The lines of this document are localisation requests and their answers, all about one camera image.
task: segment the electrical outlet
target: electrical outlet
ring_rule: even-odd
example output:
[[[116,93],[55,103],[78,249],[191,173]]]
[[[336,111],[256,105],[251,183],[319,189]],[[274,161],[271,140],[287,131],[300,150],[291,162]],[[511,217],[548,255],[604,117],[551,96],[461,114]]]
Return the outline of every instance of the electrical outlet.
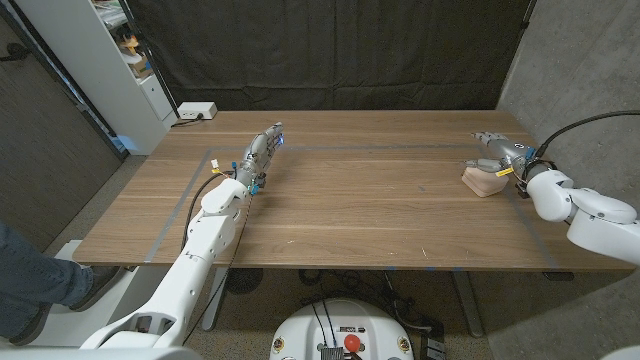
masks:
[[[178,107],[178,113],[182,120],[197,119],[202,114],[202,119],[213,119],[218,112],[214,102],[183,102]]]

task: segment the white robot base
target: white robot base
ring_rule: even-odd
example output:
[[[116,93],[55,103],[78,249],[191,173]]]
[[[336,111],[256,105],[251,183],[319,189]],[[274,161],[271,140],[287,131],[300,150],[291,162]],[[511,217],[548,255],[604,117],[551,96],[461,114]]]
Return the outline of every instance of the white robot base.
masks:
[[[326,350],[325,357],[321,352],[325,347],[342,348],[347,358],[357,359],[348,350],[354,346],[363,360],[414,358],[409,337],[395,319],[365,302],[338,298],[307,305],[285,320],[273,337],[269,359],[324,360]],[[329,358],[344,359],[344,354]]]

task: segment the sneaker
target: sneaker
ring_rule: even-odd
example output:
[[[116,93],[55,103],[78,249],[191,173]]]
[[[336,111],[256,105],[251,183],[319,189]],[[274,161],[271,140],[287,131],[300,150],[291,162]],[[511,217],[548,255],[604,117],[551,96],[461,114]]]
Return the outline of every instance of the sneaker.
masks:
[[[22,346],[35,340],[40,336],[42,329],[44,329],[44,324],[47,322],[47,317],[49,316],[49,310],[51,310],[51,304],[41,304],[38,313],[31,319],[29,324],[27,324],[27,327],[22,330],[20,334],[10,338],[9,342],[15,346]]]
[[[113,286],[120,276],[124,273],[124,268],[120,266],[92,266],[93,271],[93,285],[87,295],[85,295],[80,301],[69,306],[69,309],[73,311],[85,311],[90,308],[96,301],[100,300],[107,290]]]

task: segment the wooden table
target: wooden table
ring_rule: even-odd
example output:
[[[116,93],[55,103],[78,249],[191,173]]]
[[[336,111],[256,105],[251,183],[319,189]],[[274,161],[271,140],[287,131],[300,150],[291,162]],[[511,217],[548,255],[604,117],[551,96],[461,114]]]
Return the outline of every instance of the wooden table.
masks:
[[[254,197],[234,267],[611,271],[634,266],[591,253],[567,225],[539,219],[513,179],[481,199],[461,161],[486,157],[471,132],[535,144],[496,111],[219,112],[175,128],[84,239],[86,264],[171,264],[187,207],[259,132],[284,124],[267,186]],[[234,245],[218,257],[228,264]]]

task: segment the gray wall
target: gray wall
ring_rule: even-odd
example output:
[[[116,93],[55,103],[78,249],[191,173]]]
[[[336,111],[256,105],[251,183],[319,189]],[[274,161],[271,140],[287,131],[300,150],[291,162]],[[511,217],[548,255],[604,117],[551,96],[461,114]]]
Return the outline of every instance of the gray wall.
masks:
[[[498,109],[540,144],[584,117],[640,108],[639,80],[640,0],[538,0]],[[577,186],[640,209],[640,117],[584,125],[552,144],[547,153]],[[599,359],[640,345],[640,273],[621,276],[473,274],[495,359]]]
[[[538,144],[576,120],[640,109],[639,19],[637,0],[539,0],[498,109]],[[547,153],[576,186],[640,209],[640,117],[583,125]]]

